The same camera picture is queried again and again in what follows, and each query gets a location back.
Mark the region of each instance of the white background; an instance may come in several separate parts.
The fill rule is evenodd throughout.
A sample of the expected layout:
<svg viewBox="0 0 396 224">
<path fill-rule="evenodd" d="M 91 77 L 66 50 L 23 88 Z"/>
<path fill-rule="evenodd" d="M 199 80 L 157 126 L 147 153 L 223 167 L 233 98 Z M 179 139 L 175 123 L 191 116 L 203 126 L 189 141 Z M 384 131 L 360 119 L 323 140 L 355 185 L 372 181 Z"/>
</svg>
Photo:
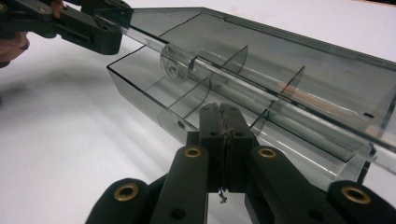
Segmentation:
<svg viewBox="0 0 396 224">
<path fill-rule="evenodd" d="M 126 1 L 132 7 L 210 7 L 396 62 L 396 7 L 349 0 Z M 83 223 L 113 182 L 165 174 L 181 144 L 117 92 L 103 56 L 29 34 L 0 70 L 0 223 Z M 396 204 L 393 175 L 367 177 Z M 211 199 L 209 223 L 247 223 L 243 203 Z"/>
</svg>

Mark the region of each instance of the hand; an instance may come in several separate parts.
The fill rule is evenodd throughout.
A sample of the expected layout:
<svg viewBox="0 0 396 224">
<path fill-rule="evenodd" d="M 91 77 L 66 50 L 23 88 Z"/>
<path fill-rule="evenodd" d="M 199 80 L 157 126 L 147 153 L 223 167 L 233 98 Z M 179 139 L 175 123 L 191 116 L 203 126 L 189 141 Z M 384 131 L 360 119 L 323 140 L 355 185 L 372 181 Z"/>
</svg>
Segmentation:
<svg viewBox="0 0 396 224">
<path fill-rule="evenodd" d="M 52 0 L 51 6 L 56 18 L 59 18 L 63 5 L 62 0 Z M 26 34 L 25 32 L 18 32 L 14 39 L 0 39 L 0 67 L 7 66 L 10 61 L 16 59 L 29 48 L 30 43 Z"/>
</svg>

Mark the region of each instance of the white table surface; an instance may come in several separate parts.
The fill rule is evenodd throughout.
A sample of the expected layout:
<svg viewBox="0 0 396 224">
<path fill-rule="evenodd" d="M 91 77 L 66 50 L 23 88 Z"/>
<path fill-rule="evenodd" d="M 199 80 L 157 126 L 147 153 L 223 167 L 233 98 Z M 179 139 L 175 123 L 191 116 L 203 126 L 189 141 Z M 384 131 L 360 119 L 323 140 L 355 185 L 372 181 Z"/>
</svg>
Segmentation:
<svg viewBox="0 0 396 224">
<path fill-rule="evenodd" d="M 396 62 L 396 7 L 350 0 L 125 1 L 210 7 Z M 123 99 L 106 66 L 140 47 L 123 38 L 103 56 L 57 37 L 0 70 L 0 223 L 83 223 L 113 182 L 167 173 L 181 144 Z M 365 184 L 396 205 L 394 175 Z M 248 223 L 243 196 L 210 197 L 208 223 Z"/>
</svg>

